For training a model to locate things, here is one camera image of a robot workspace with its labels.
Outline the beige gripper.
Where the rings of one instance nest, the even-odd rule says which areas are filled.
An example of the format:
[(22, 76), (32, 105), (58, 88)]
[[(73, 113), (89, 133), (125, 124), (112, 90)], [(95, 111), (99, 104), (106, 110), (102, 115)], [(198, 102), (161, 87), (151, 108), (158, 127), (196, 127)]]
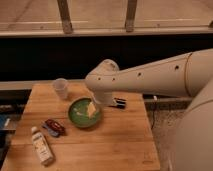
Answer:
[[(98, 105), (113, 106), (115, 104), (114, 98), (111, 92), (94, 92), (94, 102)], [(87, 113), (89, 117), (92, 117), (96, 112), (96, 106), (93, 102), (90, 102), (87, 107)]]

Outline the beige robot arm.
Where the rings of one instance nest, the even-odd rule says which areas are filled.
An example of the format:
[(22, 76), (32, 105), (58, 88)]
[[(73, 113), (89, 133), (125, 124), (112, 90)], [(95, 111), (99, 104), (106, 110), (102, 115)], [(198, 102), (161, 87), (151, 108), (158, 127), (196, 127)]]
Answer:
[(106, 106), (114, 103), (115, 91), (190, 97), (172, 136), (169, 171), (213, 171), (213, 48), (124, 70), (105, 59), (88, 73), (85, 84)]

